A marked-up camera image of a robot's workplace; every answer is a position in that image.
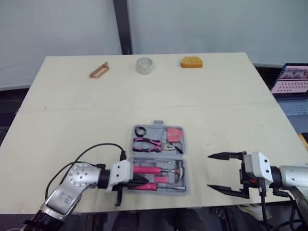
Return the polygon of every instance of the white wall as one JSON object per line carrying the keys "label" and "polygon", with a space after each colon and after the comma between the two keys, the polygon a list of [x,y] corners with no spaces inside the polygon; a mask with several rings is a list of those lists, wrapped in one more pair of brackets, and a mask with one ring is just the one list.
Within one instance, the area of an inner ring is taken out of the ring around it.
{"label": "white wall", "polygon": [[130,0],[136,54],[244,51],[308,63],[308,0]]}
{"label": "white wall", "polygon": [[0,90],[29,86],[48,55],[121,54],[112,0],[0,0]]}

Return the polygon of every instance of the laptop screen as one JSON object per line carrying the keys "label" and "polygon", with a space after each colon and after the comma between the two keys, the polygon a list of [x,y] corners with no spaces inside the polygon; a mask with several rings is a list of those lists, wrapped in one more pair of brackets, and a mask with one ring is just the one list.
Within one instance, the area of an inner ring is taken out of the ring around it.
{"label": "laptop screen", "polygon": [[307,98],[308,64],[285,64],[271,92],[277,98]]}

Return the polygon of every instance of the black cable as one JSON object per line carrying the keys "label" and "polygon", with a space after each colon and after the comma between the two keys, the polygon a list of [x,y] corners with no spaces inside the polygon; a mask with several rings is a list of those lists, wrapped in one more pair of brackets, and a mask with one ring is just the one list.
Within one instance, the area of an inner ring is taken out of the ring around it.
{"label": "black cable", "polygon": [[295,216],[295,203],[294,203],[294,200],[293,198],[289,195],[289,198],[291,200],[291,205],[292,205],[292,211],[291,211],[291,215],[290,215],[290,228],[292,231],[295,231],[295,228],[294,228],[294,216]]}
{"label": "black cable", "polygon": [[[293,220],[293,223],[299,223],[304,222],[302,219]],[[286,221],[284,223],[281,223],[280,225],[277,225],[275,228],[271,229],[270,231],[277,231],[278,229],[282,228],[283,226],[290,225],[290,221]]]}
{"label": "black cable", "polygon": [[72,166],[73,166],[73,165],[74,165],[74,164],[75,164],[86,152],[88,152],[88,151],[90,151],[91,149],[96,148],[96,147],[98,147],[98,146],[104,146],[104,145],[116,146],[116,147],[118,147],[119,149],[121,149],[121,156],[122,156],[123,154],[125,155],[124,149],[123,149],[120,145],[118,145],[118,144],[116,144],[116,143],[99,143],[99,144],[96,144],[96,145],[94,145],[94,146],[92,146],[92,147],[90,147],[90,148],[84,150],[84,151],[76,158],[76,160],[71,164],[71,167],[70,167],[70,168],[67,170],[67,172],[64,174],[62,180],[60,181],[60,184],[63,183],[65,177],[67,176],[67,174],[68,174],[69,170],[72,168]]}
{"label": "black cable", "polygon": [[269,226],[269,221],[268,221],[268,216],[266,213],[266,206],[265,206],[265,196],[261,196],[261,206],[262,206],[262,215],[263,215],[263,222],[265,224],[265,228],[267,231],[270,231],[270,226]]}
{"label": "black cable", "polygon": [[48,183],[48,185],[47,185],[47,187],[46,187],[46,190],[45,190],[45,199],[48,198],[48,190],[49,190],[49,187],[50,187],[51,183],[54,181],[54,179],[56,179],[56,177],[57,177],[67,166],[71,165],[72,163],[73,163],[73,162],[71,162],[71,163],[65,165],[63,168],[61,168],[61,169],[57,172],[57,174],[54,175],[54,177],[49,181],[49,183]]}

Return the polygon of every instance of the pink pliers handle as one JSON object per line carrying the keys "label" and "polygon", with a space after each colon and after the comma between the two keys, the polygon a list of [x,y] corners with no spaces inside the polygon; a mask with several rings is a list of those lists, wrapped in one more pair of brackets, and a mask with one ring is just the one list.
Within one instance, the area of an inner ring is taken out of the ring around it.
{"label": "pink pliers handle", "polygon": [[135,138],[134,141],[152,143],[152,144],[155,144],[156,146],[160,146],[162,144],[161,141],[151,140],[148,138]]}
{"label": "pink pliers handle", "polygon": [[133,151],[135,151],[135,152],[145,152],[145,153],[157,152],[157,153],[159,153],[159,152],[162,151],[162,148],[160,147],[161,144],[162,144],[161,141],[151,140],[151,139],[148,139],[148,138],[135,138],[134,142],[147,142],[147,143],[151,143],[151,144],[156,145],[153,148],[146,148],[146,149],[133,147]]}

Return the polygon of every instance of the gray plastic tool case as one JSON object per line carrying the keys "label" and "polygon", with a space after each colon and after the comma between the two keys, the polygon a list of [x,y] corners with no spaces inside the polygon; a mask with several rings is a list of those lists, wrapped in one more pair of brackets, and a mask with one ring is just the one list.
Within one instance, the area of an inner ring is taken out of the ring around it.
{"label": "gray plastic tool case", "polygon": [[[146,134],[142,138],[148,138],[151,140],[160,140],[162,143],[167,142],[167,128],[178,128],[182,132],[182,139],[180,142],[172,143],[172,145],[179,147],[183,154],[180,154],[177,150],[165,151],[162,150],[159,153],[156,152],[134,152],[133,147],[137,148],[151,148],[155,147],[155,145],[147,142],[135,142],[134,139],[138,138],[135,134],[136,127],[144,127],[146,129]],[[168,183],[157,183],[158,187],[172,187],[172,186],[184,186],[185,190],[177,190],[170,188],[157,188],[157,190],[135,190],[128,189],[129,192],[137,192],[137,193],[153,193],[153,194],[163,194],[163,195],[186,195],[188,193],[188,183],[187,183],[187,166],[185,161],[182,158],[182,155],[185,154],[185,134],[182,127],[177,126],[165,126],[163,121],[155,120],[152,125],[135,125],[132,131],[132,139],[131,139],[131,152],[133,156],[130,158],[130,162],[134,166],[147,166],[147,167],[160,167],[164,169],[177,169],[178,164],[177,161],[182,161],[182,166],[184,168],[184,175],[179,182],[177,181],[178,174],[173,172],[162,173],[162,176],[168,177]],[[149,183],[155,183],[154,174],[140,174],[146,177],[149,180]]]}

